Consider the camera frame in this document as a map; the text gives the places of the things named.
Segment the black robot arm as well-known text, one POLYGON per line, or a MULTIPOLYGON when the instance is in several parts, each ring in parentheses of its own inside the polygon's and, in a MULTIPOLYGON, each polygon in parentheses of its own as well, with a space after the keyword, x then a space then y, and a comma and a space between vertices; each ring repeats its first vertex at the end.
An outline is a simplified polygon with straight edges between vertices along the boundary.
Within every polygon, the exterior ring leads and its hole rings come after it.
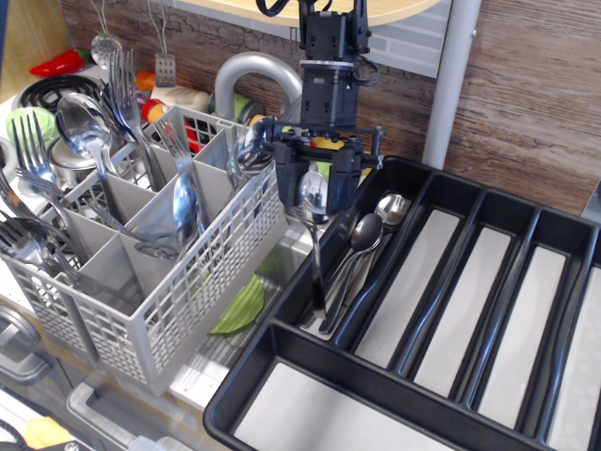
POLYGON ((369 53, 372 33, 367 5, 356 1, 349 12, 336 12, 313 1, 299 3, 302 89, 300 116, 294 120, 264 118, 261 148, 271 154, 282 203, 295 207, 301 177, 312 162, 329 163, 326 213, 350 209, 363 169, 379 169, 385 132, 357 125, 359 94, 379 76, 363 78, 357 66, 369 53))

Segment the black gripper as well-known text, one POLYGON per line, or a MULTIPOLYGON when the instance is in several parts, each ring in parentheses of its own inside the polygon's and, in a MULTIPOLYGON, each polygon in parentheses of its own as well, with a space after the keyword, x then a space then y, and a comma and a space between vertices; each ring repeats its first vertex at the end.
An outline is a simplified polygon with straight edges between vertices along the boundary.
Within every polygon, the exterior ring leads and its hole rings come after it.
MULTIPOLYGON (((360 88, 374 85, 380 76, 378 65, 369 66, 375 73, 363 78, 352 63, 303 63, 302 94, 279 119, 263 118, 255 123, 255 148, 274 153, 279 196, 285 207, 298 205, 298 185, 310 165, 287 140, 294 137, 296 129, 334 143, 342 139, 343 132, 366 133, 356 127, 360 88)), ((343 146, 332 154, 328 215, 354 204, 362 173, 360 154, 357 146, 343 146)))

